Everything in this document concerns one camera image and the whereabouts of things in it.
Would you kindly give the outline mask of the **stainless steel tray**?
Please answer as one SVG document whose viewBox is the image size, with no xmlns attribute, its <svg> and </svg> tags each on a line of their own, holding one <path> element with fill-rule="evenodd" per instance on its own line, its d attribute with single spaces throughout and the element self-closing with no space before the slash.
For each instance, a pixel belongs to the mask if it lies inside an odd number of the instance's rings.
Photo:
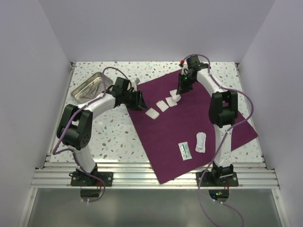
<svg viewBox="0 0 303 227">
<path fill-rule="evenodd" d="M 113 84 L 109 77 L 103 77 L 102 72 L 95 72 L 71 91 L 71 96 L 80 104 L 91 101 Z"/>
</svg>

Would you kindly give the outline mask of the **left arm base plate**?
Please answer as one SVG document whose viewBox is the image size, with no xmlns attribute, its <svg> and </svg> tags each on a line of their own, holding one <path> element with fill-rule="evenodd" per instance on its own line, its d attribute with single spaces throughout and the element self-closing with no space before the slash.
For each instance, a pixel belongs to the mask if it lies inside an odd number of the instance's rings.
<svg viewBox="0 0 303 227">
<path fill-rule="evenodd" d="M 87 174 L 77 170 L 69 173 L 69 177 L 71 177 L 70 185 L 74 187 L 112 186 L 113 172 L 96 172 L 93 175 L 101 179 L 103 183 L 96 178 L 88 176 Z"/>
</svg>

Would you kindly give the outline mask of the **purple cloth mat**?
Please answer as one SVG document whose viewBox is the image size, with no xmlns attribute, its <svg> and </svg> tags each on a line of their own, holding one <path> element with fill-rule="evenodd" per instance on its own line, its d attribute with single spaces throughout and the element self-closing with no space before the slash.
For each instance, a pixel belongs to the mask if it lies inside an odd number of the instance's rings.
<svg viewBox="0 0 303 227">
<path fill-rule="evenodd" d="M 129 111 L 130 117 L 160 184 L 208 164 L 215 154 L 215 131 L 209 120 L 211 97 L 199 83 L 182 94 L 174 107 L 153 120 L 145 111 Z M 196 135 L 206 134 L 205 153 L 198 153 Z M 187 142 L 192 159 L 183 161 L 178 144 Z"/>
</svg>

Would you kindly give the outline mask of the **silver scissors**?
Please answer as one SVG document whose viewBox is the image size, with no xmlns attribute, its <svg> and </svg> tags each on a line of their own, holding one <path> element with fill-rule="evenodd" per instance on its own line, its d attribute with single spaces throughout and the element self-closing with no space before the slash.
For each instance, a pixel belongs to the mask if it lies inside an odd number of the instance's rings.
<svg viewBox="0 0 303 227">
<path fill-rule="evenodd" d="M 90 98 L 94 98 L 98 94 L 99 86 L 100 82 L 92 83 L 91 87 L 87 91 L 87 96 Z"/>
</svg>

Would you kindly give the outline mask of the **white gauze pad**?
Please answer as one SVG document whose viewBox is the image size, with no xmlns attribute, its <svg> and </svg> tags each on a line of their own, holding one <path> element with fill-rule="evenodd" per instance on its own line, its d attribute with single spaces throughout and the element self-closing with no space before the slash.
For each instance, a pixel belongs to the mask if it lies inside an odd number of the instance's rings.
<svg viewBox="0 0 303 227">
<path fill-rule="evenodd" d="M 166 102 L 169 105 L 169 107 L 174 107 L 177 105 L 177 102 L 171 96 L 166 98 Z"/>
<path fill-rule="evenodd" d="M 158 101 L 156 105 L 162 112 L 165 112 L 169 108 L 169 106 L 163 100 Z"/>
<path fill-rule="evenodd" d="M 175 102 L 178 102 L 178 101 L 181 99 L 181 95 L 180 95 L 180 94 L 177 94 L 177 90 L 176 90 L 176 89 L 171 90 L 171 91 L 170 91 L 170 95 L 171 95 L 171 97 L 173 98 L 173 100 L 174 100 Z"/>
<path fill-rule="evenodd" d="M 153 109 L 153 108 L 150 108 L 149 110 L 147 110 L 146 112 L 145 112 L 145 114 L 147 115 L 147 116 L 149 116 L 150 118 L 152 118 L 153 120 L 155 120 L 156 118 L 158 118 L 159 117 L 159 112 L 157 112 L 155 109 Z"/>
</svg>

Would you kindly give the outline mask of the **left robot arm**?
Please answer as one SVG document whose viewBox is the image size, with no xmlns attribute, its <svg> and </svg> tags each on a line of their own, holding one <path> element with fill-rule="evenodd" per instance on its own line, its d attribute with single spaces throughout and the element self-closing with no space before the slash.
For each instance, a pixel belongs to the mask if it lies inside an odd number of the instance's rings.
<svg viewBox="0 0 303 227">
<path fill-rule="evenodd" d="M 81 105 L 65 106 L 56 136 L 66 146 L 77 165 L 70 174 L 72 186 L 104 186 L 96 162 L 89 149 L 95 118 L 108 110 L 125 105 L 129 110 L 147 110 L 141 90 L 135 82 L 118 77 L 103 93 Z"/>
</svg>

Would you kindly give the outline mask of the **green white packet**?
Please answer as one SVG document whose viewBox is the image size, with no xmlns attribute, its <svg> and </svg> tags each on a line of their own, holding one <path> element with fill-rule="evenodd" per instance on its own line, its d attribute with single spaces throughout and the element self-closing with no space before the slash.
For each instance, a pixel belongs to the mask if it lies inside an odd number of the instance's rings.
<svg viewBox="0 0 303 227">
<path fill-rule="evenodd" d="M 192 159 L 192 156 L 191 156 L 191 153 L 190 153 L 189 146 L 188 146 L 187 142 L 179 143 L 178 147 L 179 147 L 179 150 L 180 150 L 183 161 Z"/>
</svg>

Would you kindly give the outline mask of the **silver hemostat forceps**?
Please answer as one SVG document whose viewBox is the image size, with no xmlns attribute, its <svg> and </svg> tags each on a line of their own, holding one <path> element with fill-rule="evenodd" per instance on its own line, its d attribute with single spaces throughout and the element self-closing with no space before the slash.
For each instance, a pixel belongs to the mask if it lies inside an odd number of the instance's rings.
<svg viewBox="0 0 303 227">
<path fill-rule="evenodd" d="M 98 85 L 97 86 L 90 86 L 87 90 L 85 90 L 80 95 L 80 98 L 93 99 L 93 98 L 95 98 L 97 91 L 98 91 Z"/>
</svg>

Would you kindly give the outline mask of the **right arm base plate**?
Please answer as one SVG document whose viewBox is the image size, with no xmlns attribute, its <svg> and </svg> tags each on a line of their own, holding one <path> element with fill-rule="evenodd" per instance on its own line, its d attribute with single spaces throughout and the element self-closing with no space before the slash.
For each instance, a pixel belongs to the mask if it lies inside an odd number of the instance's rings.
<svg viewBox="0 0 303 227">
<path fill-rule="evenodd" d="M 232 175 L 227 176 L 227 177 L 222 177 L 222 178 L 215 178 L 212 173 L 210 173 L 209 171 L 207 171 L 204 176 L 203 179 L 201 180 L 201 176 L 203 174 L 204 171 L 202 172 L 196 172 L 196 183 L 197 186 L 201 186 L 201 187 L 225 187 L 225 186 L 229 186 L 229 187 L 238 187 L 239 186 L 239 182 L 238 182 L 238 177 L 236 172 L 233 172 Z"/>
</svg>

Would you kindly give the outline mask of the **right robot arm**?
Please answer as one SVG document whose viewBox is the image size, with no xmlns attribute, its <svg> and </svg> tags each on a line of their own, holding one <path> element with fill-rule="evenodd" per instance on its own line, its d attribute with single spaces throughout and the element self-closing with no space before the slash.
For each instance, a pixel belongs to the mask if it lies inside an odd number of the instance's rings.
<svg viewBox="0 0 303 227">
<path fill-rule="evenodd" d="M 211 95 L 209 120 L 215 131 L 215 155 L 209 165 L 198 174 L 198 186 L 238 186 L 232 164 L 232 127 L 238 118 L 238 93 L 223 88 L 223 85 L 210 72 L 210 60 L 202 63 L 198 55 L 189 55 L 180 62 L 182 72 L 178 75 L 177 95 L 189 92 L 198 82 Z"/>
</svg>

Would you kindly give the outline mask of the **white blue sterile pouch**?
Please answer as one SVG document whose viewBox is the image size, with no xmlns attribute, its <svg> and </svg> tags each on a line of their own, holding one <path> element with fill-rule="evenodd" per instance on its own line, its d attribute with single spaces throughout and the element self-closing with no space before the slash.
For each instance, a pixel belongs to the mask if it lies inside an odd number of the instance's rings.
<svg viewBox="0 0 303 227">
<path fill-rule="evenodd" d="M 198 153 L 205 153 L 205 142 L 206 142 L 206 134 L 204 132 L 197 133 L 195 151 Z"/>
</svg>

